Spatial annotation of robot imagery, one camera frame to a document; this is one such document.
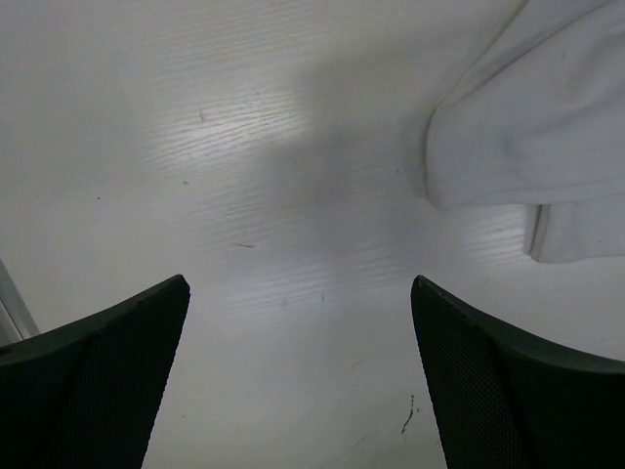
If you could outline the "white skirt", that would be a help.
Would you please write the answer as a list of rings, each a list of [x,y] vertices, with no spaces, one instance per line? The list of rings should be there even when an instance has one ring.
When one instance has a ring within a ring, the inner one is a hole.
[[[624,5],[524,1],[437,105],[429,202],[532,208],[539,263],[624,252]]]

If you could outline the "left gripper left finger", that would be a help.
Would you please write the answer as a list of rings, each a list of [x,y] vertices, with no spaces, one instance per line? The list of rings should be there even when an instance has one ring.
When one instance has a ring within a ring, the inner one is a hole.
[[[2,467],[142,467],[189,300],[176,275],[2,347]]]

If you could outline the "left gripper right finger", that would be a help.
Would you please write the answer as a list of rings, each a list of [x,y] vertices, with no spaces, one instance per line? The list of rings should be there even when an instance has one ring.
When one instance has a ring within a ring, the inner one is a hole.
[[[422,276],[411,309],[447,467],[623,467],[622,361],[538,337]]]

